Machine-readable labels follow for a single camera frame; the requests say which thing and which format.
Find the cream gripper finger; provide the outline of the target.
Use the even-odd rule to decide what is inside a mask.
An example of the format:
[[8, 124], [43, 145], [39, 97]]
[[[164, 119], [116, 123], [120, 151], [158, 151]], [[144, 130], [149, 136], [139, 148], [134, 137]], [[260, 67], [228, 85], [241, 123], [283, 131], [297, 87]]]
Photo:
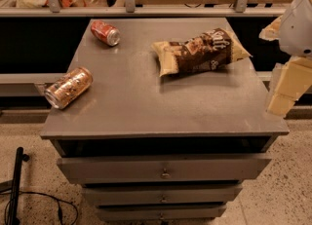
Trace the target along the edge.
[[259, 33], [259, 38], [266, 41], [278, 40], [280, 38], [281, 20], [281, 17], [277, 17], [269, 25], [264, 27]]
[[272, 71], [266, 98], [268, 113], [285, 117], [295, 102], [312, 86], [312, 60], [292, 56], [285, 63], [277, 63]]

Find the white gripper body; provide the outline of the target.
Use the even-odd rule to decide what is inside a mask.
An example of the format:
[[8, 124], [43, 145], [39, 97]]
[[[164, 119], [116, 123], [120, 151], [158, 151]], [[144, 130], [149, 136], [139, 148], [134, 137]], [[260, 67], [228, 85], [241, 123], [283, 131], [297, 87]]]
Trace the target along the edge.
[[312, 57], [312, 0], [293, 0], [283, 13], [279, 45], [291, 56]]

